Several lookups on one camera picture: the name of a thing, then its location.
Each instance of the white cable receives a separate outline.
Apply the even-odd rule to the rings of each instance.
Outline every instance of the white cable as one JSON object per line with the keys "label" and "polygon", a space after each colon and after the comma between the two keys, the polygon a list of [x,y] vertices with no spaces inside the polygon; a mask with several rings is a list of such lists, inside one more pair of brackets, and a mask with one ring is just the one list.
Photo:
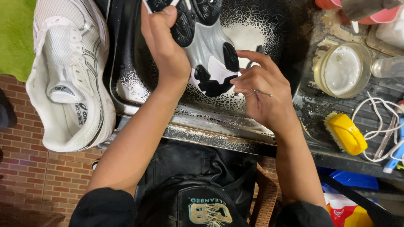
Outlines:
{"label": "white cable", "polygon": [[[379,158],[379,159],[376,159],[376,160],[370,159],[370,158],[366,155],[366,153],[365,153],[364,151],[362,152],[363,155],[365,156],[366,159],[368,159],[369,161],[372,161],[372,162],[379,162],[379,161],[382,161],[382,160],[386,159],[386,158],[389,157],[389,156],[390,156],[390,158],[392,158],[392,159],[396,159],[396,160],[399,160],[399,161],[401,161],[401,162],[404,162],[404,155],[403,155],[402,159],[398,159],[398,158],[393,157],[393,153],[404,143],[404,140],[401,140],[400,142],[397,142],[397,130],[400,129],[402,126],[404,126],[404,122],[403,122],[401,125],[398,125],[398,123],[400,122],[400,117],[399,117],[398,114],[397,114],[391,107],[389,107],[387,104],[394,105],[394,106],[396,106],[397,108],[400,108],[403,112],[404,112],[404,109],[403,109],[401,106],[399,106],[399,105],[397,105],[397,104],[395,104],[395,103],[392,103],[392,102],[389,102],[389,101],[384,101],[384,100],[381,99],[381,98],[371,97],[370,94],[369,94],[369,92],[367,92],[367,94],[368,94],[369,98],[366,99],[365,101],[361,102],[361,103],[359,104],[359,106],[355,109],[355,111],[353,112],[353,115],[352,115],[352,121],[354,121],[354,118],[355,118],[357,112],[359,111],[359,109],[362,107],[362,105],[363,105],[364,103],[366,103],[367,101],[371,101],[372,104],[373,104],[373,109],[375,110],[375,113],[376,113],[376,115],[378,116],[378,118],[379,118],[379,120],[380,120],[380,125],[379,125],[378,130],[376,130],[376,131],[371,131],[371,132],[366,133],[366,134],[363,136],[363,138],[364,138],[365,140],[369,140],[369,139],[371,139],[371,138],[377,136],[380,132],[390,132],[390,131],[394,131],[394,143],[395,143],[396,145],[395,145],[393,148],[391,148],[387,154],[385,154],[383,157],[381,157],[381,158]],[[379,114],[379,111],[377,110],[377,107],[376,107],[376,103],[380,103],[380,102],[383,103],[383,105],[386,107],[386,109],[388,109],[389,111],[391,111],[391,112],[395,115],[395,117],[397,118],[397,122],[396,122],[396,124],[395,124],[395,128],[388,129],[388,130],[382,130],[382,129],[381,129],[381,128],[383,127],[383,120],[382,120],[382,118],[381,118],[381,116],[380,116],[380,114]]]}

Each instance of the black sleeve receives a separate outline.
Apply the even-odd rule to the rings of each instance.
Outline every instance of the black sleeve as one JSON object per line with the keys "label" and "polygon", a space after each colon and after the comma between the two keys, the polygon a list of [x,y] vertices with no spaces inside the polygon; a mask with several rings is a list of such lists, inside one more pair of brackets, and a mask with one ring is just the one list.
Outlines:
{"label": "black sleeve", "polygon": [[334,227],[334,224],[321,206],[299,201],[282,209],[276,227]]}
{"label": "black sleeve", "polygon": [[109,187],[99,188],[80,199],[69,226],[135,226],[136,215],[131,194]]}

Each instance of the asics sneaker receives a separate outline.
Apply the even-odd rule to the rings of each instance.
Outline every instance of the asics sneaker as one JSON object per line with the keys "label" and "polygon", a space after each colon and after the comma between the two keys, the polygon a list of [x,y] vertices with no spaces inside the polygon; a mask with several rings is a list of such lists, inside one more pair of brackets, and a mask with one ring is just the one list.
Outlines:
{"label": "asics sneaker", "polygon": [[93,0],[37,0],[36,54],[26,89],[44,125],[43,144],[79,151],[104,142],[115,108],[103,85],[106,23]]}
{"label": "asics sneaker", "polygon": [[237,53],[220,25],[223,0],[143,0],[149,13],[176,5],[177,21],[171,28],[174,40],[187,54],[191,78],[208,97],[227,92],[238,76]]}

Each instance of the sink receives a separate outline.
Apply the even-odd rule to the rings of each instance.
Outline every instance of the sink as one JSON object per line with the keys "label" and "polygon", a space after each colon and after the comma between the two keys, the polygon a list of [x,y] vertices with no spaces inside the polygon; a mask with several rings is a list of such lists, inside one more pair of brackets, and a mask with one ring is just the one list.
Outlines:
{"label": "sink", "polygon": [[[108,81],[117,113],[133,115],[155,89],[158,69],[140,32],[140,0],[111,6],[108,21],[115,42]],[[224,0],[221,25],[235,49],[258,45],[297,90],[311,33],[308,0]],[[239,59],[240,67],[249,60]],[[256,143],[275,145],[273,132],[249,118],[245,99],[233,88],[206,97],[188,84],[165,137],[251,152]]]}

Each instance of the hand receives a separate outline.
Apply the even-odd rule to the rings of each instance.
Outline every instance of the hand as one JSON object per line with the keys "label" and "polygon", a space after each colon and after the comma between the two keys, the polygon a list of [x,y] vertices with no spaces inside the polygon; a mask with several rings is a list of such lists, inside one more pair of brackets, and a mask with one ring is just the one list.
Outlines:
{"label": "hand", "polygon": [[[249,50],[238,50],[238,57],[260,64],[250,69],[240,68],[242,75],[230,80],[234,92],[244,94],[247,114],[275,133],[287,134],[299,124],[292,104],[289,81],[282,75],[270,56]],[[272,97],[256,93],[259,90]]]}
{"label": "hand", "polygon": [[157,87],[184,92],[191,74],[191,65],[184,50],[174,41],[170,28],[177,20],[175,6],[148,14],[142,2],[142,34],[158,67]]}

